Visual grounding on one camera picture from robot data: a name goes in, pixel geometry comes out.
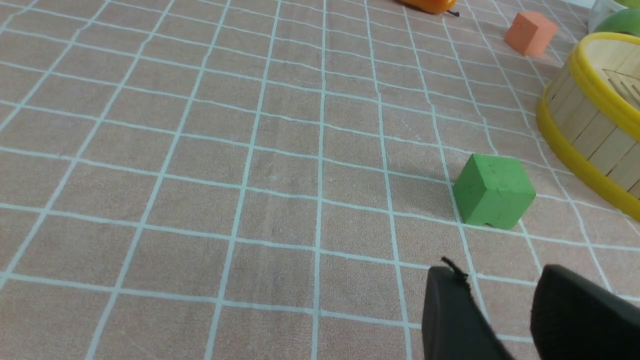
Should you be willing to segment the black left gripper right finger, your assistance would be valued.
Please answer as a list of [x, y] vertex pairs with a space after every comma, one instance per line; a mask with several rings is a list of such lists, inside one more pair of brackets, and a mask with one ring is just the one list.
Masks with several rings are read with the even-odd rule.
[[535, 287], [530, 332], [542, 360], [637, 360], [640, 310], [559, 264]]

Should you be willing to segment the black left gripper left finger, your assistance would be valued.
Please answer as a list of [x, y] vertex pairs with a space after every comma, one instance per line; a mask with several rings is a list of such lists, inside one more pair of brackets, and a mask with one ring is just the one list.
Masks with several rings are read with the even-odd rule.
[[422, 342], [426, 360], [512, 360], [514, 356], [474, 301], [468, 273], [442, 257], [432, 266], [422, 312]]

